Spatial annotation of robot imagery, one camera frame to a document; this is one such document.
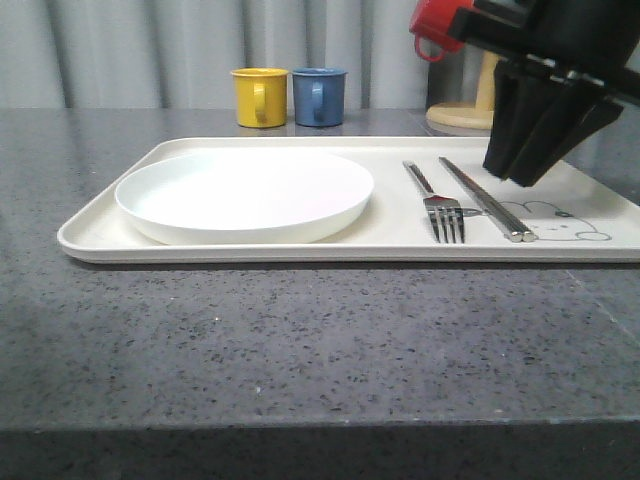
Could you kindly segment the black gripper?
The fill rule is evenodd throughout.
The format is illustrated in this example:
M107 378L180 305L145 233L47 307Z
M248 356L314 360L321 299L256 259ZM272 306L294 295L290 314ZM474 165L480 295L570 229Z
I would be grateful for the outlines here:
M639 43L639 3L474 1L447 35L507 58L551 60L639 103L639 73L627 65ZM564 155L616 121L623 106L594 89L565 89L523 63L494 70L495 105L484 168L530 187Z

